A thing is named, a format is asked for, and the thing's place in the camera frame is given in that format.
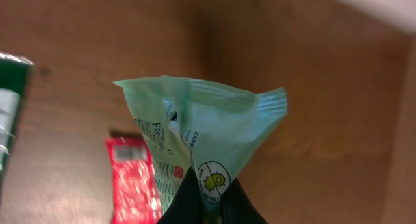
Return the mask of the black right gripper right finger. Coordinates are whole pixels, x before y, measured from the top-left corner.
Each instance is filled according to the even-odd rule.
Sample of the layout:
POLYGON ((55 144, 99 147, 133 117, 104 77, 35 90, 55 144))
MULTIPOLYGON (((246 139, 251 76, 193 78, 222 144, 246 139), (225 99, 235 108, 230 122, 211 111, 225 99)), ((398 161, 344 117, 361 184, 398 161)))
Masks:
POLYGON ((238 179, 222 195, 221 206, 223 224, 268 224, 250 202, 238 179))

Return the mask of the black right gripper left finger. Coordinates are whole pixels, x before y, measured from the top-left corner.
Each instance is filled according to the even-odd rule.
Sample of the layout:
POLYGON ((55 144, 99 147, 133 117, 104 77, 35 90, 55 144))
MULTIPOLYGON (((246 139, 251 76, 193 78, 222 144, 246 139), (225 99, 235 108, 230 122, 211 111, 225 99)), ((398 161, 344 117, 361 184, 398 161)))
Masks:
POLYGON ((157 224, 201 224, 201 201, 194 170, 189 168, 168 210, 157 224))

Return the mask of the red snack bag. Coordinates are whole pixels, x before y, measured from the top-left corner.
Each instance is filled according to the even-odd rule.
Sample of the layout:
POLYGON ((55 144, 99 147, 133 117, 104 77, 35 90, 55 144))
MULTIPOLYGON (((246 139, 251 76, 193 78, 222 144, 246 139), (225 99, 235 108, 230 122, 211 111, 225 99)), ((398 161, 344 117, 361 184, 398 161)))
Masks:
POLYGON ((162 216, 148 146, 141 138, 108 138, 112 166, 112 224, 156 224, 162 216))

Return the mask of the white green wipes pack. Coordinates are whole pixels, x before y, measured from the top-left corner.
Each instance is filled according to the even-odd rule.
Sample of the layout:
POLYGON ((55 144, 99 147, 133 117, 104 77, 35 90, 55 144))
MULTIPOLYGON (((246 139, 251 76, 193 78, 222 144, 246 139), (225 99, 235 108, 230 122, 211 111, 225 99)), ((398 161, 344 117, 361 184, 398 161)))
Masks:
POLYGON ((186 77, 121 80, 125 100, 151 151, 167 210, 188 169, 210 212, 287 113, 283 88, 253 93, 186 77))

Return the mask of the green gloves package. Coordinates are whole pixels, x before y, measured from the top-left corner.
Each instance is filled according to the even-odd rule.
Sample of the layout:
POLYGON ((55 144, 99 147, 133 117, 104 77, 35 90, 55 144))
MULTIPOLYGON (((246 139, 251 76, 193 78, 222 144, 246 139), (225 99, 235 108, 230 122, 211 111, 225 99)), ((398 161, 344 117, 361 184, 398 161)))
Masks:
POLYGON ((14 145, 21 103, 33 65, 23 56, 1 52, 1 180, 14 145))

